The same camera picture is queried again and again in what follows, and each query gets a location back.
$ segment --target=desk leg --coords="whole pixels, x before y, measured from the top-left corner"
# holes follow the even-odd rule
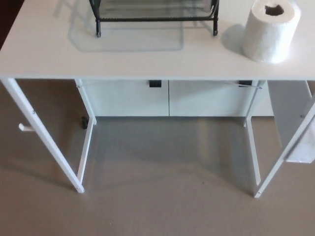
[[[296,132],[292,136],[290,142],[287,144],[287,146],[283,149],[282,154],[280,155],[279,159],[275,162],[273,168],[269,172],[267,178],[261,183],[261,185],[258,187],[258,190],[255,193],[255,198],[259,198],[262,192],[265,190],[267,185],[270,183],[273,176],[276,174],[278,169],[280,168],[281,164],[285,161],[287,158],[287,155],[290,153],[296,142],[299,140],[301,135],[304,133],[310,122],[315,116],[315,96],[312,97],[311,101],[306,107],[306,110],[304,112],[305,117],[303,121],[300,123],[300,125],[297,127]]]
[[[19,87],[18,83],[15,79],[1,79],[6,90],[9,92],[15,103],[18,105],[24,116],[29,121],[30,125],[33,127],[35,132],[38,134],[42,142],[45,144],[47,149],[50,151],[54,159],[57,161],[59,166],[62,168],[63,172],[69,178],[73,186],[79,193],[84,192],[84,188],[75,175],[71,167],[69,166],[67,160],[63,156],[62,152],[54,142],[53,138],[50,136],[49,132],[47,131],[46,127],[36,114],[35,110],[31,106],[28,99],[25,97],[23,91]]]
[[[254,113],[254,110],[257,106],[257,104],[261,101],[263,95],[265,94],[266,81],[253,81],[253,85],[256,86],[254,94],[252,96],[252,100],[250,103],[250,106],[248,108],[245,121],[244,121],[244,127],[247,130],[248,134],[248,141],[250,145],[250,155],[252,156],[252,163],[253,163],[253,172],[255,175],[256,185],[259,185],[261,178],[260,178],[260,171],[259,171],[259,165],[258,165],[258,159],[257,159],[257,153],[256,153],[256,147],[255,147],[255,141],[254,141],[254,134],[252,131],[252,115]]]
[[[82,101],[84,103],[84,106],[89,114],[89,123],[88,123],[88,128],[87,128],[87,133],[85,135],[85,140],[83,144],[83,150],[82,150],[82,155],[81,155],[81,161],[79,165],[79,171],[78,171],[78,178],[80,182],[82,183],[83,181],[83,175],[85,171],[85,165],[88,159],[88,153],[89,153],[89,148],[90,148],[90,142],[91,142],[91,137],[92,137],[92,130],[93,126],[96,124],[96,118],[95,114],[93,112],[89,97],[85,91],[85,88],[83,86],[82,80],[81,79],[76,79],[75,83],[77,84],[77,88],[79,90],[79,93],[81,95]]]

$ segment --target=white desk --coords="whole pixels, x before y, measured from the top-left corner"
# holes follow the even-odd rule
[[[240,43],[252,0],[220,3],[219,35],[206,23],[103,23],[102,38],[87,0],[25,0],[0,51],[0,78],[30,125],[79,193],[95,114],[87,96],[89,81],[236,81],[253,80],[245,113],[255,174],[256,197],[270,182],[315,114],[306,80],[315,77],[315,3],[299,0],[302,18],[289,58],[277,65],[253,62],[241,54]],[[15,78],[74,79],[90,116],[78,174],[24,96]],[[283,152],[261,181],[251,117],[264,90],[270,93]]]

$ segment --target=white cabinet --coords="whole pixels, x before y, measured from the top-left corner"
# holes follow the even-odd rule
[[[168,81],[150,88],[147,81],[83,80],[98,117],[168,116]]]
[[[255,90],[213,81],[162,81],[161,88],[126,80],[83,85],[98,117],[243,117]],[[268,89],[254,115],[273,116]]]
[[[231,81],[170,81],[170,115],[179,117],[244,117],[254,90],[255,88],[241,88],[232,85]],[[254,115],[273,115],[268,92],[258,105]]]

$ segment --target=wire mesh tray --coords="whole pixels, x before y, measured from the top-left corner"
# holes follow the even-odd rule
[[[214,21],[218,34],[219,0],[90,0],[96,18],[96,35],[100,22],[142,21]]]

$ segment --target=black drawer handle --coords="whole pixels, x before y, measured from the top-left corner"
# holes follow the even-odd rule
[[[162,80],[149,80],[150,88],[160,88],[162,87]]]

